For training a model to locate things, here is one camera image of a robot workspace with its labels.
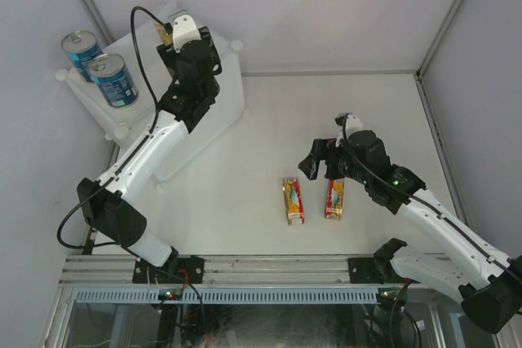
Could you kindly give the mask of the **dark blue tall can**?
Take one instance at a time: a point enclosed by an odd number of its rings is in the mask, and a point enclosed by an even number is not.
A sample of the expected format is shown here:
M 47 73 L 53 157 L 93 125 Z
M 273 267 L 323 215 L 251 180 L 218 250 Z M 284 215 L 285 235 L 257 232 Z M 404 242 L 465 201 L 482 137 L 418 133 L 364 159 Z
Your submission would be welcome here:
M 89 63 L 88 71 L 109 107 L 127 108 L 139 98 L 139 92 L 121 55 L 99 55 Z

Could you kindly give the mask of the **light blue labelled can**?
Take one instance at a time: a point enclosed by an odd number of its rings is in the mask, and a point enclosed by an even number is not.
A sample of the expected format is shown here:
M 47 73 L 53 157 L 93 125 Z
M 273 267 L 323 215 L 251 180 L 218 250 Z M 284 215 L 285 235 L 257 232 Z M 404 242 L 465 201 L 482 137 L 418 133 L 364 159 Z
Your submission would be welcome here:
M 87 30 L 78 30 L 67 34 L 60 45 L 82 78 L 92 82 L 89 64 L 103 54 L 95 35 Z

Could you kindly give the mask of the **green can with plastic lid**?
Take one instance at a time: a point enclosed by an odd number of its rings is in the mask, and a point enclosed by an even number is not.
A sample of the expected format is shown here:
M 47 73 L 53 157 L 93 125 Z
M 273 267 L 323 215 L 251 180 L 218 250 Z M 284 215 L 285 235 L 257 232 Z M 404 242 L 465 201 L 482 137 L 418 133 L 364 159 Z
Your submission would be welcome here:
M 166 2 L 165 4 L 157 7 L 153 10 L 153 14 L 163 23 L 171 24 L 174 19 L 174 14 L 178 11 L 177 4 L 174 1 Z M 169 46 L 172 44 L 172 33 L 168 33 L 167 30 L 158 22 L 154 23 L 158 36 L 161 41 Z

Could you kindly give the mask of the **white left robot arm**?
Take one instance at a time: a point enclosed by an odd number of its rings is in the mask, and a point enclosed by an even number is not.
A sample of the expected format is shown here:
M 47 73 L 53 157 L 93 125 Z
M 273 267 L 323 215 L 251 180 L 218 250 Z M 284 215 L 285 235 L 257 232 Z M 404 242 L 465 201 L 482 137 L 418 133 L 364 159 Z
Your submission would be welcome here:
M 128 253 L 150 264 L 162 283 L 178 275 L 177 251 L 148 228 L 135 202 L 161 161 L 184 141 L 215 103 L 219 54 L 207 27 L 173 24 L 173 46 L 158 51 L 173 70 L 173 81 L 157 105 L 157 120 L 96 181 L 84 178 L 77 193 L 86 223 Z

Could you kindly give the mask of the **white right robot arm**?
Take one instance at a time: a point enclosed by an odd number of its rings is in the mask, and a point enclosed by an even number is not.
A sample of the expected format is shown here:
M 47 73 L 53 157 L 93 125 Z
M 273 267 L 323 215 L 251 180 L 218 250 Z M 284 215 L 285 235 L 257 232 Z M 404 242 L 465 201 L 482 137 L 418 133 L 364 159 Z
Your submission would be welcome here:
M 376 276 L 425 284 L 458 303 L 481 330 L 496 334 L 521 311 L 521 258 L 487 244 L 453 216 L 411 170 L 391 163 L 383 141 L 372 130 L 339 139 L 314 139 L 299 163 L 314 180 L 321 162 L 327 179 L 360 183 L 370 199 L 431 237 L 446 255 L 442 261 L 392 239 L 374 256 Z

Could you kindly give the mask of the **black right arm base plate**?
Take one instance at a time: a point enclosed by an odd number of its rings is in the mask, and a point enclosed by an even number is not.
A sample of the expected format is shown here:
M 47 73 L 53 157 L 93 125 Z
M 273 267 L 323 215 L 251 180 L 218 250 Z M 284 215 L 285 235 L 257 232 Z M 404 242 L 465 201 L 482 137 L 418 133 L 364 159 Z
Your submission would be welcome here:
M 347 265 L 353 284 L 384 284 L 393 280 L 389 265 L 374 257 L 349 258 Z

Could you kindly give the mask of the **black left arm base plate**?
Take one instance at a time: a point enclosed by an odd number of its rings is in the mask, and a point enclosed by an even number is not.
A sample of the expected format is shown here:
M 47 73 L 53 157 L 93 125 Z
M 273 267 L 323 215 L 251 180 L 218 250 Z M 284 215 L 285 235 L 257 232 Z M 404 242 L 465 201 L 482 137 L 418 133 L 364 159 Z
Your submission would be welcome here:
M 155 267 L 144 259 L 135 262 L 134 284 L 201 284 L 205 260 L 197 256 L 169 259 L 162 267 Z

